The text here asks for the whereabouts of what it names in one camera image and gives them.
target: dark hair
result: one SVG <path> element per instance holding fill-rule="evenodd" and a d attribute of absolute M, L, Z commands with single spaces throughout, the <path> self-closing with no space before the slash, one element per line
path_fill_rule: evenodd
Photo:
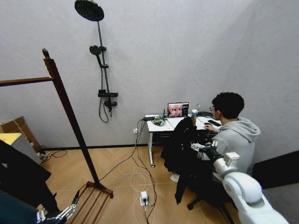
<path fill-rule="evenodd" d="M 227 119 L 237 118 L 244 108 L 244 99 L 234 92 L 219 93 L 212 103 L 215 111 L 220 111 Z"/>

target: wooden base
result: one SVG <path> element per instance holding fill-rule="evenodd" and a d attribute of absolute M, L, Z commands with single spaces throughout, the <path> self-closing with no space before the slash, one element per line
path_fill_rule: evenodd
<path fill-rule="evenodd" d="M 92 203 L 91 207 L 89 208 L 88 212 L 85 214 L 85 216 L 84 216 L 84 218 L 83 218 L 81 224 L 83 224 L 84 221 L 86 220 L 86 218 L 88 217 L 90 211 L 92 210 L 93 206 L 95 205 L 96 201 L 98 200 L 98 198 L 99 198 L 99 196 L 101 195 L 102 192 L 106 192 L 106 193 L 107 193 L 107 196 L 105 197 L 103 204 L 100 206 L 100 208 L 99 208 L 99 210 L 98 210 L 98 212 L 97 212 L 97 214 L 96 214 L 96 216 L 95 216 L 95 218 L 94 218 L 92 224 L 95 223 L 95 221 L 96 221 L 97 217 L 99 216 L 99 214 L 100 214 L 100 212 L 101 212 L 101 210 L 102 210 L 102 208 L 103 208 L 103 206 L 104 206 L 106 200 L 108 199 L 108 197 L 110 196 L 110 198 L 113 198 L 113 191 L 112 191 L 112 190 L 106 188 L 106 187 L 105 187 L 104 185 L 102 185 L 101 183 L 99 183 L 99 184 L 95 184 L 95 183 L 90 182 L 90 181 L 88 181 L 88 182 L 86 183 L 86 186 L 85 186 L 84 190 L 81 192 L 81 194 L 79 195 L 79 198 L 83 195 L 83 193 L 85 192 L 85 190 L 86 190 L 87 188 L 89 188 L 89 187 L 92 187 L 93 190 L 89 193 L 88 197 L 85 199 L 85 201 L 83 202 L 82 206 L 78 209 L 78 211 L 76 212 L 74 218 L 71 220 L 70 224 L 72 224 L 72 223 L 75 221 L 76 217 L 78 216 L 78 214 L 79 214 L 80 211 L 83 209 L 83 207 L 85 206 L 86 202 L 88 201 L 88 199 L 90 198 L 90 196 L 92 195 L 92 193 L 93 193 L 96 189 L 97 189 L 97 190 L 100 190 L 100 192 L 98 193 L 97 197 L 96 197 L 95 200 L 93 201 L 93 203 Z"/>

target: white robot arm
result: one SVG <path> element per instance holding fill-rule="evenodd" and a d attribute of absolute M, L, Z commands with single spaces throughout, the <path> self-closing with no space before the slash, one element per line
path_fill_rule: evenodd
<path fill-rule="evenodd" d="M 251 176 L 238 172 L 237 153 L 226 153 L 223 157 L 217 149 L 217 142 L 205 146 L 192 143 L 191 148 L 206 153 L 217 173 L 222 178 L 223 187 L 233 199 L 242 224 L 288 224 L 286 219 L 272 208 L 262 193 L 261 185 Z"/>

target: white sneaker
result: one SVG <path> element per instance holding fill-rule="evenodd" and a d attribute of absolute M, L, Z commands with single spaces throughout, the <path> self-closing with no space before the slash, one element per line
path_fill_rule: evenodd
<path fill-rule="evenodd" d="M 177 182 L 178 182 L 178 179 L 179 179 L 179 174 L 173 174 L 173 175 L 171 175 L 171 176 L 170 176 L 170 179 L 171 179 L 173 182 L 177 183 Z"/>

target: hand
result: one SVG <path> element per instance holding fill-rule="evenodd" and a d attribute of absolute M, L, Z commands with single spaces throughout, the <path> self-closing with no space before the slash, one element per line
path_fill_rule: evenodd
<path fill-rule="evenodd" d="M 209 131 L 215 131 L 215 128 L 212 125 L 205 125 L 204 128 Z"/>

